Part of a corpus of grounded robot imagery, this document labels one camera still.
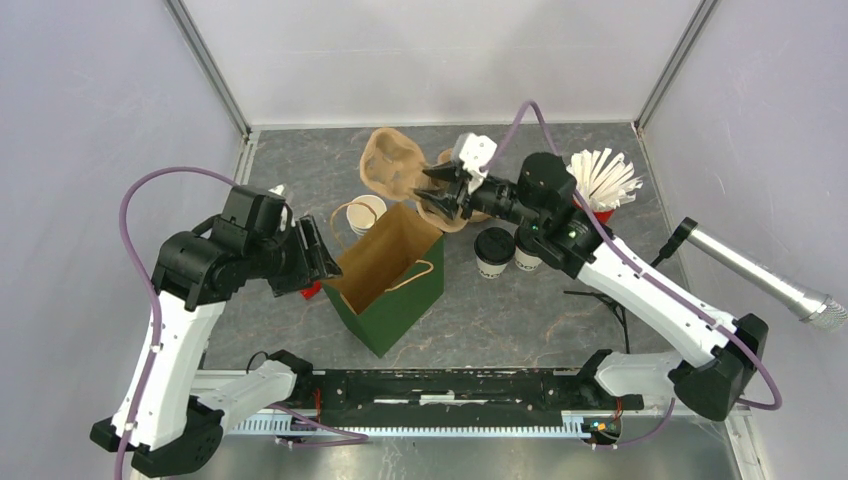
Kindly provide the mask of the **single cardboard cup carrier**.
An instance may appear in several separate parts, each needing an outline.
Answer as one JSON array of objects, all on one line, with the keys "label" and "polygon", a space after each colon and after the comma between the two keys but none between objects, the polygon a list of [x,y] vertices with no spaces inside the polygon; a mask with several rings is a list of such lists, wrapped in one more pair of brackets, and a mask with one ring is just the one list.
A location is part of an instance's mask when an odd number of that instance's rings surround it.
[{"label": "single cardboard cup carrier", "polygon": [[394,128],[372,132],[360,158],[362,183],[377,195],[397,202],[413,202],[417,213],[429,224],[445,233],[455,233],[468,225],[459,215],[450,219],[435,207],[424,203],[416,189],[442,189],[444,182],[424,174],[433,167],[420,146]]}]

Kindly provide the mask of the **stack of cardboard cup carriers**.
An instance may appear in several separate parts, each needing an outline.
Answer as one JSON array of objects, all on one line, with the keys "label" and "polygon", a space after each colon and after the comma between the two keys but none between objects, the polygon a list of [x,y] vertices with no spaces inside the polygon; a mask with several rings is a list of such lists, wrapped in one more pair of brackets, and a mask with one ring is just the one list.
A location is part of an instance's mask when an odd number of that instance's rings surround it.
[{"label": "stack of cardboard cup carriers", "polygon": [[[436,163],[437,163],[437,164],[443,164],[443,163],[447,163],[447,162],[449,162],[449,161],[450,161],[450,159],[451,159],[451,154],[452,154],[452,149],[451,149],[451,148],[448,148],[448,149],[446,149],[446,150],[442,151],[442,152],[438,155]],[[491,216],[490,216],[490,215],[488,215],[488,214],[486,214],[486,213],[483,213],[483,212],[481,212],[481,211],[474,210],[474,211],[472,212],[472,215],[471,215],[471,216],[470,216],[470,218],[468,219],[468,222],[469,222],[469,223],[480,223],[480,222],[487,221],[487,220],[488,220],[488,219],[490,219],[490,218],[491,218]]]}]

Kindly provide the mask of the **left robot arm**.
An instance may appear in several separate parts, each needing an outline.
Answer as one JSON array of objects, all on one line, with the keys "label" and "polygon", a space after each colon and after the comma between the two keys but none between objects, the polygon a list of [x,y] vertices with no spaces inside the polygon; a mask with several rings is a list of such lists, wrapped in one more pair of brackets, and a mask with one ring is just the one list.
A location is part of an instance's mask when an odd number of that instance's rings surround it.
[{"label": "left robot arm", "polygon": [[130,457],[147,477],[184,475],[202,468],[224,435],[258,411],[280,401],[306,405],[314,394],[311,366],[284,351],[210,392],[194,394],[192,385],[226,303],[247,282],[263,280],[282,296],[341,274],[312,216],[294,218],[276,193],[233,187],[218,215],[161,246],[146,351],[121,407],[93,425],[91,440]]}]

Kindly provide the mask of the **single white paper cup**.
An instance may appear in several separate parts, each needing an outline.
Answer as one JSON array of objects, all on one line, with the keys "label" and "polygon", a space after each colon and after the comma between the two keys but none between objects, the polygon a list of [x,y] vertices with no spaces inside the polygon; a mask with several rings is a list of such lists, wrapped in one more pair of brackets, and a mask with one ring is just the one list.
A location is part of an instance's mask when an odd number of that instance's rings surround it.
[{"label": "single white paper cup", "polygon": [[514,262],[523,271],[534,271],[542,263],[542,260],[534,252],[517,246],[514,254]]}]

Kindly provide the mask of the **green paper bag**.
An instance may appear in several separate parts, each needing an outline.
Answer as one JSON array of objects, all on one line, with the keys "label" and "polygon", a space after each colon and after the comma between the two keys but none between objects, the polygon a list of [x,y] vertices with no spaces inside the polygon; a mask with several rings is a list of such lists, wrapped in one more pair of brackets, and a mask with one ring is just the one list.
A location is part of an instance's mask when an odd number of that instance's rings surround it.
[{"label": "green paper bag", "polygon": [[346,328],[383,357],[445,291],[444,234],[397,203],[338,259],[322,283]]}]

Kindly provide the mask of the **stack of white paper cups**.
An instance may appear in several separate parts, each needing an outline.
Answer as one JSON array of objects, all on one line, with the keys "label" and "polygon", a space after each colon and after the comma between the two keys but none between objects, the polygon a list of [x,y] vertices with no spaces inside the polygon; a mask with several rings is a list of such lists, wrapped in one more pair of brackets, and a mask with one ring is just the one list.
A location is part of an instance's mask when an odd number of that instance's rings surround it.
[{"label": "stack of white paper cups", "polygon": [[345,207],[345,217],[350,229],[359,237],[366,234],[379,218],[387,212],[387,205],[376,195],[360,195]]}]

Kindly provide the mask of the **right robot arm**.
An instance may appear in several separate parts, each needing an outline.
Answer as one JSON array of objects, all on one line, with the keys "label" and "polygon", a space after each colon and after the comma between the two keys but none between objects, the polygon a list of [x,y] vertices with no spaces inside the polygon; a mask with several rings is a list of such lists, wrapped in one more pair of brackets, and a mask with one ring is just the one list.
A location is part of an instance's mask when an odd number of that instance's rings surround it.
[{"label": "right robot arm", "polygon": [[674,397],[696,414],[725,420],[763,363],[769,327],[749,313],[735,317],[701,301],[638,257],[588,208],[576,206],[577,181],[559,156],[534,153],[516,181],[472,172],[459,160],[424,169],[437,188],[416,190],[449,218],[480,211],[519,227],[554,270],[609,296],[659,333],[670,354],[603,355],[577,382],[580,400],[602,408],[615,397]]}]

